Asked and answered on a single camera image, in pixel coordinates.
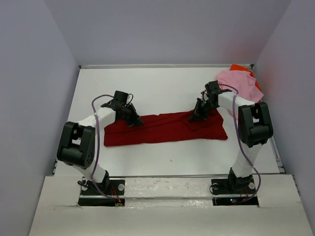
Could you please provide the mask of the dark red t shirt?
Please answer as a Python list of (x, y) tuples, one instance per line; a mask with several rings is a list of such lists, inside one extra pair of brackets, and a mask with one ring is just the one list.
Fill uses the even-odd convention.
[(119, 120), (104, 129), (104, 146), (120, 147), (196, 139), (227, 140), (223, 118), (214, 110), (206, 120), (189, 121), (192, 111), (143, 116), (143, 125), (128, 127)]

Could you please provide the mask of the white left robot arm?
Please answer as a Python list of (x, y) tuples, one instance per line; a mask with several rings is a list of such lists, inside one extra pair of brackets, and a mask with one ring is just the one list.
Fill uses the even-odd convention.
[(110, 187), (109, 173), (98, 161), (100, 156), (100, 130), (123, 120), (128, 127), (144, 125), (144, 121), (132, 104), (133, 94), (115, 91), (114, 95), (103, 94), (91, 101), (93, 113), (77, 122), (64, 124), (57, 150), (57, 160), (78, 170), (87, 183), (82, 187), (92, 189), (107, 198)]

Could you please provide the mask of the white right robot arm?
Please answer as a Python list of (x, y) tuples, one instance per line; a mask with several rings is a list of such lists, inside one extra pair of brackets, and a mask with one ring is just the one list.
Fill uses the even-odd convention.
[(252, 176), (258, 172), (254, 163), (262, 146), (273, 136), (267, 103), (248, 101), (238, 93), (230, 85), (221, 88), (217, 81), (208, 82), (189, 118), (190, 122), (205, 120), (211, 111), (219, 107), (232, 112), (239, 153), (228, 177), (212, 180), (210, 191), (213, 195), (242, 194), (247, 190), (254, 196), (260, 188)]

